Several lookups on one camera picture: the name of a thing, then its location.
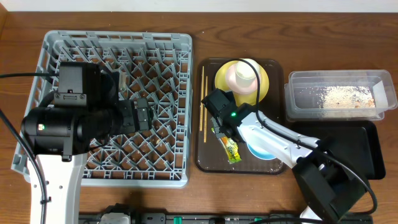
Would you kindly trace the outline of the green yellow snack wrapper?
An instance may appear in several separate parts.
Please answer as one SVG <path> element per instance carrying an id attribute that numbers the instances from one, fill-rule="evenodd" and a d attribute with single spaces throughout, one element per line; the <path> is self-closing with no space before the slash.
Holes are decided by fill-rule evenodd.
<path id="1" fill-rule="evenodd" d="M 224 134 L 220 132 L 216 132 L 215 128 L 211 129 L 212 132 L 216 135 L 217 139 L 219 140 L 220 144 L 224 148 L 226 155 L 228 157 L 228 161 L 230 164 L 234 164 L 241 161 L 241 157 L 238 152 L 238 144 L 233 141 L 231 138 L 228 138 Z"/>

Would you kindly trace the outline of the light blue bowl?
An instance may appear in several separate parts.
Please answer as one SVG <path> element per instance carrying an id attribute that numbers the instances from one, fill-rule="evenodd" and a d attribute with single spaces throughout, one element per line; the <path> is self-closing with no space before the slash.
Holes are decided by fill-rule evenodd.
<path id="1" fill-rule="evenodd" d="M 252 155 L 254 155 L 256 158 L 258 158 L 258 159 L 262 159 L 262 160 L 265 160 L 265 161 L 270 161 L 270 160 L 275 159 L 274 155 L 270 154 L 269 152 L 267 152 L 264 149 L 260 149 L 260 150 L 255 149 L 248 143 L 246 145 L 247 145 L 248 150 L 250 151 L 250 153 Z"/>

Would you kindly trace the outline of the rice food waste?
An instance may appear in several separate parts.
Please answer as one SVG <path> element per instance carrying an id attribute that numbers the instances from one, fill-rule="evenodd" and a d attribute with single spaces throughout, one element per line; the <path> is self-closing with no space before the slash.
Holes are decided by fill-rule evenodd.
<path id="1" fill-rule="evenodd" d="M 375 102 L 366 86 L 306 87 L 294 94 L 294 104 L 300 109 L 374 108 Z"/>

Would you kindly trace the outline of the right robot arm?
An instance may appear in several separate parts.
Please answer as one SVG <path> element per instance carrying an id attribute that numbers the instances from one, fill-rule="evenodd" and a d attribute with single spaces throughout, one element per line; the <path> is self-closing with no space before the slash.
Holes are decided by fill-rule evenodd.
<path id="1" fill-rule="evenodd" d="M 339 223 L 364 194 L 369 194 L 373 201 L 367 214 L 377 209 L 369 181 L 346 160 L 336 158 L 325 142 L 275 123 L 256 106 L 205 106 L 225 136 L 249 144 L 256 157 L 267 151 L 292 169 L 307 203 L 297 221 Z"/>

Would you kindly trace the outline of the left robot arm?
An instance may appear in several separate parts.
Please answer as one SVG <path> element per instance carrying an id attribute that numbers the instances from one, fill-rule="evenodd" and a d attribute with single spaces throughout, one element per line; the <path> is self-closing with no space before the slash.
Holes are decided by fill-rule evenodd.
<path id="1" fill-rule="evenodd" d="M 22 132 L 33 149 L 30 174 L 31 223 L 78 223 L 81 180 L 92 139 L 150 130 L 153 110 L 137 101 L 68 100 L 53 108 L 36 107 L 22 121 Z"/>

